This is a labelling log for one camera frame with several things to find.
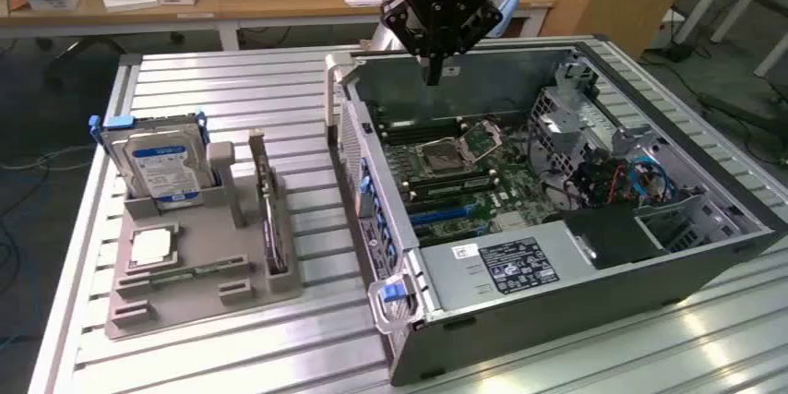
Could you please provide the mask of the graphics card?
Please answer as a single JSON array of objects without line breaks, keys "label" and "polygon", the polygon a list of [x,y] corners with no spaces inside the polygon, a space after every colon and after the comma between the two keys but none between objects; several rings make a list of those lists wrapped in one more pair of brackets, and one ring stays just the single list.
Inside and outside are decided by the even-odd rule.
[{"label": "graphics card", "polygon": [[285,235],[281,230],[281,190],[278,176],[266,155],[265,131],[261,128],[249,131],[249,149],[257,177],[255,192],[262,218],[265,264],[267,274],[278,275],[289,270]]}]

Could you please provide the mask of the metal socket cover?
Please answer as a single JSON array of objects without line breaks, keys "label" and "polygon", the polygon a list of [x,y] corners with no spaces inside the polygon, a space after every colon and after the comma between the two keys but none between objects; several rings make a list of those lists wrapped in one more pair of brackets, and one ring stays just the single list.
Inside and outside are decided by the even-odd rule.
[{"label": "metal socket cover", "polygon": [[459,145],[465,157],[477,162],[483,159],[501,145],[501,130],[490,120],[482,119],[459,137]]}]

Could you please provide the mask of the tall metal drive cage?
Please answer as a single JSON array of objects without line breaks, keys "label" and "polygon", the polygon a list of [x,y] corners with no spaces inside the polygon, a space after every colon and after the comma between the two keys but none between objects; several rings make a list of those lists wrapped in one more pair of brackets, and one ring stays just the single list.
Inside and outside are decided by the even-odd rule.
[{"label": "tall metal drive cage", "polygon": [[563,176],[613,151],[617,126],[594,102],[597,78],[582,62],[558,65],[554,84],[541,89],[530,109],[531,162]]}]

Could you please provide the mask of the white floor appliance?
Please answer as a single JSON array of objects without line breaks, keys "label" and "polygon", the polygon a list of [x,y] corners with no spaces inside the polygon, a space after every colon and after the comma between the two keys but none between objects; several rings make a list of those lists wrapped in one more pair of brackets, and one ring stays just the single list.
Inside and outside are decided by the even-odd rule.
[{"label": "white floor appliance", "polygon": [[650,40],[649,50],[662,50],[673,43],[677,32],[683,24],[685,17],[673,8],[662,16],[655,34]]}]

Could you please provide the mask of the CPU socket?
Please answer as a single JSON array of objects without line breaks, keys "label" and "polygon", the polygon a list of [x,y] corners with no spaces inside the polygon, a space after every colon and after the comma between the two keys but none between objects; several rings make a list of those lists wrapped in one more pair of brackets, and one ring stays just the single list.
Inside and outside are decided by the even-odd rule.
[{"label": "CPU socket", "polygon": [[415,148],[423,165],[433,173],[447,173],[462,170],[465,160],[453,140],[441,140]]}]

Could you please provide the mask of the RAM stick with white label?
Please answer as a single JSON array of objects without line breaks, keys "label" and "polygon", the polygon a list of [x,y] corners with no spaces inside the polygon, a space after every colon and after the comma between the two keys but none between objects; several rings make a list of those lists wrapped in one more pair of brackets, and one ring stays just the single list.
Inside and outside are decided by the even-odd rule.
[{"label": "RAM stick with white label", "polygon": [[409,190],[415,190],[418,188],[442,188],[447,186],[458,185],[461,189],[465,188],[477,188],[482,185],[490,185],[493,180],[497,178],[497,173],[490,173],[489,171],[481,172],[469,172],[469,173],[455,173],[447,174],[438,177],[427,177],[427,178],[409,178],[406,183],[406,188]]}]

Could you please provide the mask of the blue expansion slot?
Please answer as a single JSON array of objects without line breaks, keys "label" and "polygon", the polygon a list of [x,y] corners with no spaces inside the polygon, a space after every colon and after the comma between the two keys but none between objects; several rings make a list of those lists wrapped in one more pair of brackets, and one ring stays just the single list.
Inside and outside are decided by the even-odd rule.
[{"label": "blue expansion slot", "polygon": [[431,211],[427,213],[414,214],[409,216],[410,225],[418,226],[441,221],[450,221],[465,218],[474,212],[474,205],[465,205],[451,209]]}]

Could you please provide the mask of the silver chipset heatsink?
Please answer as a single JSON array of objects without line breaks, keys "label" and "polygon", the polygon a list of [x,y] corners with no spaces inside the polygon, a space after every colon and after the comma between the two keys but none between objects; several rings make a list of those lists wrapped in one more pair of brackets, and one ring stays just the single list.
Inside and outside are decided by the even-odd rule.
[{"label": "silver chipset heatsink", "polygon": [[515,231],[530,225],[518,211],[497,214],[491,220],[495,232]]}]

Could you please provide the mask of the black stand base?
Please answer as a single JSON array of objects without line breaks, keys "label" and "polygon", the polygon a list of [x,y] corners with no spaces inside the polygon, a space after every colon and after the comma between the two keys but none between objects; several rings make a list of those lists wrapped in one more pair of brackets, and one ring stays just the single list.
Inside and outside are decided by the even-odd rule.
[{"label": "black stand base", "polygon": [[698,102],[705,109],[718,110],[761,128],[778,130],[788,126],[788,105],[779,104],[777,99],[759,95],[719,99],[714,95],[701,93]]}]

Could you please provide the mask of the hard disk with blue caddy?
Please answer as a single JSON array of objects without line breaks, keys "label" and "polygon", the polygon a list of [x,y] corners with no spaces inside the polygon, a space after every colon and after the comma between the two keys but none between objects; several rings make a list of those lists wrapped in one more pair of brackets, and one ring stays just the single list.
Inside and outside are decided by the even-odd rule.
[{"label": "hard disk with blue caddy", "polygon": [[159,210],[201,203],[201,190],[215,185],[206,160],[206,117],[130,114],[87,119],[87,131],[114,162],[133,198],[150,198]]}]

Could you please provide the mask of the low metal disk bay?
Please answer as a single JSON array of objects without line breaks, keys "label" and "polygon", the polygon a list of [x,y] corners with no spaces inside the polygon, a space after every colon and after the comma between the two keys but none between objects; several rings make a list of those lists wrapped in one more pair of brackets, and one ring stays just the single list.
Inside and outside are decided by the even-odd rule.
[{"label": "low metal disk bay", "polygon": [[742,234],[731,218],[705,195],[694,195],[659,207],[643,207],[634,212],[634,219],[658,247],[669,253]]}]

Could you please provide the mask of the grey power supply unit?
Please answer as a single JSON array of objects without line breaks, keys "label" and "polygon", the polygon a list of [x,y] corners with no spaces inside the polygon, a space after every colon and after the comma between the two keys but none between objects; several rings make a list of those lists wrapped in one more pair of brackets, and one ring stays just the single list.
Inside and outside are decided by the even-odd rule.
[{"label": "grey power supply unit", "polygon": [[443,312],[494,306],[595,273],[562,221],[433,245],[419,254]]}]

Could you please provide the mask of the grey parts rack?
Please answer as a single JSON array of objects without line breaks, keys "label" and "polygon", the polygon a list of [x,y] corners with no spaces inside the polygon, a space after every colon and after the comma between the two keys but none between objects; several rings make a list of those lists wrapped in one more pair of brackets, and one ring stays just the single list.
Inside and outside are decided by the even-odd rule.
[{"label": "grey parts rack", "polygon": [[[135,209],[123,211],[103,324],[103,334],[111,340],[279,303],[302,294],[282,177],[275,171],[289,270],[269,275],[255,172],[233,177],[229,149],[225,142],[207,146],[209,162],[218,168],[222,184],[205,190],[205,203],[147,218],[139,217]],[[171,233],[169,256],[161,263],[134,267],[129,261],[133,237],[154,229]],[[201,279],[165,285],[150,285],[147,281],[155,272],[210,263],[222,264],[221,271]]]}]

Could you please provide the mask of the black open PC case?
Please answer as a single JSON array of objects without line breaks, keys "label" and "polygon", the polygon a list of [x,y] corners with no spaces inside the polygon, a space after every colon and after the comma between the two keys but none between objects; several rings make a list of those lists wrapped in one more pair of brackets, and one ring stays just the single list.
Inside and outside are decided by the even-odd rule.
[{"label": "black open PC case", "polygon": [[[609,155],[570,176],[531,162],[530,109],[557,66],[597,73],[594,102],[617,126]],[[329,148],[350,238],[390,382],[402,386],[681,302],[725,270],[788,238],[788,192],[747,164],[682,101],[598,37],[505,40],[451,57],[434,86],[401,51],[346,51],[326,59]],[[634,210],[705,195],[741,235],[607,269],[574,283],[473,310],[443,312],[427,289],[421,246],[385,161],[377,123],[494,113],[526,123],[527,164],[562,221],[574,209]],[[385,284],[407,297],[382,303]]]}]

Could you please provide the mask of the green RAM stick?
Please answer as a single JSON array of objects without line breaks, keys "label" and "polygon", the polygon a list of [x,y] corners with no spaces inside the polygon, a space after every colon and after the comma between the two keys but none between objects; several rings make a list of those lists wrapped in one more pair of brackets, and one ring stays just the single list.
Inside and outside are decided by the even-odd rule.
[{"label": "green RAM stick", "polygon": [[155,272],[147,277],[150,285],[165,285],[177,281],[189,281],[201,279],[217,274],[221,271],[222,264],[210,263],[194,267],[185,267]]}]

